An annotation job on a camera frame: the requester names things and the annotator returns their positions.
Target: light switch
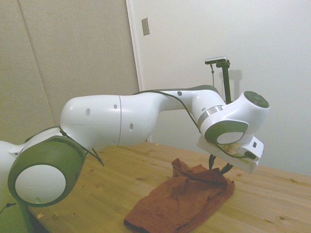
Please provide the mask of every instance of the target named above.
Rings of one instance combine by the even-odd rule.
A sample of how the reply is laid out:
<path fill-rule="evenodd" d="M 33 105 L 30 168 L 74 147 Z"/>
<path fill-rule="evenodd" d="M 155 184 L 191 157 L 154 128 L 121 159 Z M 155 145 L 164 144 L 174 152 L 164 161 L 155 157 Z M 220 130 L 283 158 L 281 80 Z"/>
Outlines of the light switch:
<path fill-rule="evenodd" d="M 142 24 L 142 32 L 144 33 L 144 35 L 149 35 L 150 34 L 149 19 L 148 18 L 142 19 L 141 24 Z"/>

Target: wood grain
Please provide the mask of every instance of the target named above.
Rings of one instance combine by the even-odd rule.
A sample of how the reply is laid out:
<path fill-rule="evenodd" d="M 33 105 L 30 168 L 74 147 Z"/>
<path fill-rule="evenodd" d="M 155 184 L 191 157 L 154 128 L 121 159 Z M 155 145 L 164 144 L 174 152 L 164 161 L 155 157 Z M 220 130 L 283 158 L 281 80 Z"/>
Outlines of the wood grain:
<path fill-rule="evenodd" d="M 105 167 L 88 156 L 73 191 L 60 203 L 29 210 L 51 233 L 130 233 L 123 219 L 151 190 L 170 179 L 171 162 L 208 167 L 208 155 L 142 143 L 99 152 Z M 215 160 L 214 167 L 225 162 Z M 236 189 L 191 233 L 309 233 L 311 177 L 259 166 L 254 174 L 232 168 Z"/>

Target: black pole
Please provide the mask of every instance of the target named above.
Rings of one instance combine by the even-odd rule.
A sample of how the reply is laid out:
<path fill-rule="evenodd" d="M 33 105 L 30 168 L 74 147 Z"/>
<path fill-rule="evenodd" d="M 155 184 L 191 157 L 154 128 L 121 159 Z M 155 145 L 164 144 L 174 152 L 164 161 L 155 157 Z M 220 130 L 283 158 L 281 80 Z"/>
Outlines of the black pole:
<path fill-rule="evenodd" d="M 217 63 L 216 67 L 221 67 L 223 69 L 223 78 L 225 86 L 225 103 L 230 104 L 232 102 L 230 93 L 229 72 L 228 72 L 228 69 L 230 67 L 230 61 L 226 60 L 225 62 Z"/>

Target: brown cloth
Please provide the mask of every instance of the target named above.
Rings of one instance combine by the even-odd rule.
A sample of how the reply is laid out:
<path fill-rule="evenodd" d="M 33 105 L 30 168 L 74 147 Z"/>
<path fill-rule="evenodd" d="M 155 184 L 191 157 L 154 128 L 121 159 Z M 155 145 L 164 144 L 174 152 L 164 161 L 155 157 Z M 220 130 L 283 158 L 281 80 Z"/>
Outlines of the brown cloth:
<path fill-rule="evenodd" d="M 232 195 L 234 182 L 219 168 L 190 168 L 172 162 L 173 177 L 141 199 L 125 217 L 134 233 L 187 233 L 208 219 Z"/>

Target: circular joint cover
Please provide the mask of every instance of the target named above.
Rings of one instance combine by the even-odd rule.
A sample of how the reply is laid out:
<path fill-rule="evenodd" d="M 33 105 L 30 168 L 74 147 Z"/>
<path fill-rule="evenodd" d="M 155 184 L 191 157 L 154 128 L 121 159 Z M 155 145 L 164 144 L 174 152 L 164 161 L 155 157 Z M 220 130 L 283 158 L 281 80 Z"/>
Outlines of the circular joint cover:
<path fill-rule="evenodd" d="M 50 137 L 17 157 L 8 177 L 9 190 L 29 206 L 56 204 L 75 186 L 85 158 L 83 148 L 72 139 Z"/>
<path fill-rule="evenodd" d="M 247 128 L 248 124 L 244 122 L 223 120 L 209 127 L 208 130 L 205 132 L 204 138 L 206 139 L 206 141 L 213 144 L 234 143 L 239 141 L 244 136 Z"/>
<path fill-rule="evenodd" d="M 269 108 L 268 101 L 265 100 L 264 97 L 258 95 L 256 92 L 253 91 L 245 91 L 244 96 L 254 105 L 261 107 L 261 108 Z"/>

